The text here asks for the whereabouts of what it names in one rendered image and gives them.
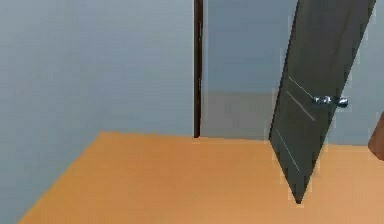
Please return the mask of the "dark grey room door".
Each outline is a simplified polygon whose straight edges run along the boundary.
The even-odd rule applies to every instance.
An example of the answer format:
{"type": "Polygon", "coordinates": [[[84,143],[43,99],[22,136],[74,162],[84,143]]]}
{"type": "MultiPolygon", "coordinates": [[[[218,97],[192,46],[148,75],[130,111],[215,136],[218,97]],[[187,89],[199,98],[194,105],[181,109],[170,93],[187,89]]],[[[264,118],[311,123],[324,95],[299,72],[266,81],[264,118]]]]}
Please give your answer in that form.
{"type": "Polygon", "coordinates": [[[377,0],[297,0],[269,141],[300,204],[377,0]]]}

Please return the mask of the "dark brown door frame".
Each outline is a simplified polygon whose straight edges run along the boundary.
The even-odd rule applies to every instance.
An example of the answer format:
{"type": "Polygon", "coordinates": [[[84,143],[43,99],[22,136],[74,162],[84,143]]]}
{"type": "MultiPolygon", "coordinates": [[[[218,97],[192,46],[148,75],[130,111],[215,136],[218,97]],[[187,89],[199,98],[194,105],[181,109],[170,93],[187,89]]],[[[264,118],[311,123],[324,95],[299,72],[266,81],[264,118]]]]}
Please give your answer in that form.
{"type": "Polygon", "coordinates": [[[201,133],[203,0],[194,0],[194,133],[201,133]]]}

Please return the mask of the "brown wooden furniture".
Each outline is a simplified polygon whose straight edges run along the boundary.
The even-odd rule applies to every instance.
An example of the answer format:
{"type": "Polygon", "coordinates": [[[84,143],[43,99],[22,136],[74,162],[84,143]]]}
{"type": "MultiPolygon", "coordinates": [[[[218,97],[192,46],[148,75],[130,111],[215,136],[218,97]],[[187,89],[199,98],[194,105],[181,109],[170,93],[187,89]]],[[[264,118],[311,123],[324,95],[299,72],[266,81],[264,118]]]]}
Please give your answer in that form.
{"type": "Polygon", "coordinates": [[[384,112],[371,135],[368,148],[379,160],[384,161],[384,112]]]}

